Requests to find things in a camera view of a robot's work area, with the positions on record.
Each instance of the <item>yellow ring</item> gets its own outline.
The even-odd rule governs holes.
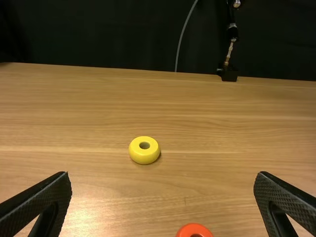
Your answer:
[[[158,142],[152,137],[136,137],[128,147],[129,156],[139,164],[153,163],[160,155]]]

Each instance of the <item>black curtain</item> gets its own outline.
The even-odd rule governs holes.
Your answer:
[[[215,74],[225,1],[199,0],[178,71]],[[194,0],[2,0],[0,60],[173,71]],[[231,63],[241,76],[315,80],[316,1],[244,0]]]

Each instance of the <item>wood grain tabletop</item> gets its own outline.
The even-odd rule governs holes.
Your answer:
[[[129,158],[137,136],[159,142],[155,163]],[[61,237],[174,237],[191,222],[266,237],[257,173],[316,196],[315,154],[316,82],[0,64],[0,202],[68,171]]]

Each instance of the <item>orange object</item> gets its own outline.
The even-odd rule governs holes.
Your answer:
[[[201,224],[191,223],[183,226],[176,237],[214,237],[208,228]]]

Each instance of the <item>cable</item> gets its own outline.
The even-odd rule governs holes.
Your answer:
[[[184,22],[184,25],[183,25],[183,28],[182,28],[182,32],[181,32],[181,35],[180,35],[180,38],[179,38],[179,42],[178,42],[178,49],[177,49],[177,56],[176,56],[176,63],[175,63],[175,67],[174,67],[174,71],[177,72],[177,69],[178,69],[178,60],[179,60],[179,53],[180,53],[180,47],[181,47],[181,42],[182,42],[182,37],[183,37],[183,34],[184,34],[184,31],[186,30],[186,27],[187,27],[187,24],[188,24],[188,21],[191,17],[191,14],[197,4],[198,0],[195,0],[193,2],[193,5],[189,11],[189,14],[187,16],[187,19],[186,21]]]

